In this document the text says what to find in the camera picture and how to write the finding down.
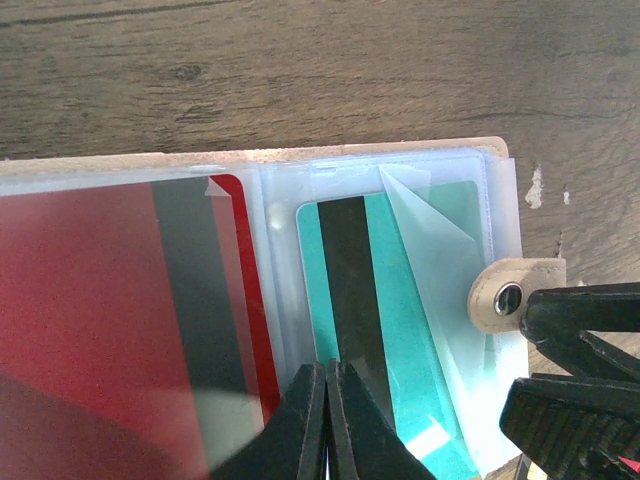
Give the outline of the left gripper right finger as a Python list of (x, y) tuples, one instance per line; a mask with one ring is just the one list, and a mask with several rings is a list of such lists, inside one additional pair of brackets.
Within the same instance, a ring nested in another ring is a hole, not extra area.
[(432, 479), (389, 425), (355, 367), (335, 359), (327, 377), (331, 479)]

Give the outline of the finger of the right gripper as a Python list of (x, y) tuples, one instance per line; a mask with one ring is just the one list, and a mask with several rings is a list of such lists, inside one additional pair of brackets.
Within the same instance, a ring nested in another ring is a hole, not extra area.
[(515, 380), (499, 421), (552, 479), (637, 479), (639, 385), (535, 374)]
[(536, 290), (519, 327), (541, 355), (574, 376), (639, 378), (638, 358), (594, 334), (639, 331), (637, 282)]

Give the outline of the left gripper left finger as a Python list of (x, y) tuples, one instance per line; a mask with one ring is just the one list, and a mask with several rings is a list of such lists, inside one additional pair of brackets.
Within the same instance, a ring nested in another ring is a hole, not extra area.
[(324, 479), (326, 371), (303, 364), (259, 435), (210, 472), (212, 479)]

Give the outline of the red card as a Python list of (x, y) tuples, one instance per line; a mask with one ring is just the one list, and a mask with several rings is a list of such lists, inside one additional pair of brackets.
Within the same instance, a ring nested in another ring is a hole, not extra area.
[(229, 174), (1, 200), (1, 475), (214, 479), (280, 400)]

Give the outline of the beige leather card holder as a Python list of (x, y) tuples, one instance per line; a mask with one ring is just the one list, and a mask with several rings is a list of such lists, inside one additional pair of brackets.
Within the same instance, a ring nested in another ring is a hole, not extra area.
[(529, 372), (527, 343), (518, 324), (535, 289), (565, 284), (566, 264), (559, 258), (523, 257), (515, 165), (500, 138), (7, 162), (1, 167), (1, 200), (7, 195), (223, 174), (237, 177), (245, 192), (280, 392), (276, 409), (301, 365), (321, 363), (327, 377), (332, 359), (348, 363), (317, 356), (298, 209), (307, 203), (379, 193), (389, 179), (411, 190), (474, 182), (481, 203), (484, 263), (470, 287), (466, 309), (472, 325), (490, 340), (495, 365), (474, 396), (477, 431), (467, 439), (480, 456), (481, 470), (469, 479), (485, 477), (518, 454), (499, 427), (512, 382)]

